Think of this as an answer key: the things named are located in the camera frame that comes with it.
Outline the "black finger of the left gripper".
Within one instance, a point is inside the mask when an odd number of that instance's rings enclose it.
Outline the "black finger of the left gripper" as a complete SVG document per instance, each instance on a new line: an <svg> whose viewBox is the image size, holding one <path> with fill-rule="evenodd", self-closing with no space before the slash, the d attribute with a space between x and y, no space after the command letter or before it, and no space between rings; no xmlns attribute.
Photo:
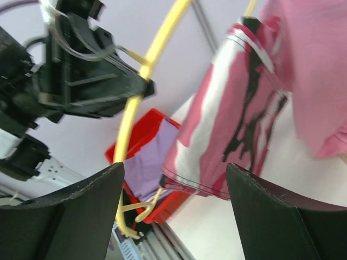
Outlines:
<svg viewBox="0 0 347 260"><path fill-rule="evenodd" d="M146 81L114 51L106 59L89 62L70 59L67 81L67 114L75 116L114 116L129 97L154 94L154 82Z"/></svg>

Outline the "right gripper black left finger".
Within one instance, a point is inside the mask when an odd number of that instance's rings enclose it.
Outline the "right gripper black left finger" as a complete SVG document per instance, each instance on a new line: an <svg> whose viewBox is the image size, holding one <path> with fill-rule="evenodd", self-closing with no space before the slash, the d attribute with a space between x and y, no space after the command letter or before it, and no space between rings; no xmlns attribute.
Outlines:
<svg viewBox="0 0 347 260"><path fill-rule="evenodd" d="M119 162L45 196L1 206L1 259L105 259L123 180Z"/></svg>

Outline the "yellow hanger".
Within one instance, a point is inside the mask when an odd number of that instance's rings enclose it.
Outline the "yellow hanger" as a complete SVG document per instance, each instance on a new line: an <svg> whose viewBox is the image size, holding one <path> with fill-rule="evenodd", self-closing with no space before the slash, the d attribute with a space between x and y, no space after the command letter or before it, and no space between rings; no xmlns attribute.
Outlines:
<svg viewBox="0 0 347 260"><path fill-rule="evenodd" d="M213 38L213 33L209 27L208 21L204 16L204 12L200 6L199 1L189 1L189 0L178 0L175 1L172 8L168 12L165 20L163 21L161 27L159 28L154 40L152 41L145 57L139 56L133 51L125 50L128 56L132 57L134 60L141 64L139 70L139 76L144 80L149 80L153 70L166 47L171 35L176 30L179 22L181 21L184 14L187 12L190 6L193 6L194 12L198 18L201 28L205 34L205 37L210 44L212 51L216 50L216 42ZM113 163L121 163L125 160L127 155L127 149L130 141L130 136L133 130L134 119L138 110L138 106L142 101L143 97L141 95L135 95L127 99L123 118L120 124L118 138L115 143L114 153L113 153ZM115 220L118 224L118 229L124 236L131 237L133 239L139 239L140 236L137 231L126 226L124 212L138 209L140 207L145 207L145 211L136 217L136 222L142 222L154 209L156 202L161 194L162 189L160 188L155 196L155 199L151 203L136 203L128 206L123 205L123 199L119 199L117 214Z"/></svg>

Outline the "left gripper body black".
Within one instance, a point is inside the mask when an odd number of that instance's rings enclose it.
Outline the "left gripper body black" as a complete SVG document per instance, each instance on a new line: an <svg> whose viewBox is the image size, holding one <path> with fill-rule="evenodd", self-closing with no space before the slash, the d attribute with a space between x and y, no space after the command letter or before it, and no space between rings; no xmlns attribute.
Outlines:
<svg viewBox="0 0 347 260"><path fill-rule="evenodd" d="M1 30L1 129L36 128L38 118L108 118L122 110L122 61L112 35L91 29L100 1L42 1L48 15L42 65Z"/></svg>

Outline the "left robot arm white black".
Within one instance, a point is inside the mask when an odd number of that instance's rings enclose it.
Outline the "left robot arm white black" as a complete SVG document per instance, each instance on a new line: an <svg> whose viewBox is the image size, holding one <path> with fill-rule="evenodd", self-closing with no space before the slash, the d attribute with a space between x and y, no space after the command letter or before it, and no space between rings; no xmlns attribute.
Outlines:
<svg viewBox="0 0 347 260"><path fill-rule="evenodd" d="M65 115L111 118L130 97L154 94L152 80L118 55L110 32L91 28L104 7L100 1L41 1L47 34L32 40L45 45L45 61L37 66L29 46L1 30L1 129L18 142L1 156L1 171L19 181L57 183L62 171L48 147L27 134L38 118L58 123Z"/></svg>

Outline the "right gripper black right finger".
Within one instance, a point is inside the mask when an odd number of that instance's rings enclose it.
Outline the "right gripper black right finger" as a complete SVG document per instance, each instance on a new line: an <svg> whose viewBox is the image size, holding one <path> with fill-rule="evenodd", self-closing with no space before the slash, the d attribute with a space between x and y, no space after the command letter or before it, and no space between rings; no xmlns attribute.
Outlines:
<svg viewBox="0 0 347 260"><path fill-rule="evenodd" d="M245 259L346 259L346 208L228 164L226 181Z"/></svg>

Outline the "pink camouflage trousers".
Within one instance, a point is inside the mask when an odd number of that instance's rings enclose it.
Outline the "pink camouflage trousers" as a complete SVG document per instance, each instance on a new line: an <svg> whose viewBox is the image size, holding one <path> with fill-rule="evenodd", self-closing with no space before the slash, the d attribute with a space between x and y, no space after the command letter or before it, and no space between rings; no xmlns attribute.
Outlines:
<svg viewBox="0 0 347 260"><path fill-rule="evenodd" d="M275 74L280 20L241 18L226 33L163 164L165 189L229 199L228 164L259 175L287 102Z"/></svg>

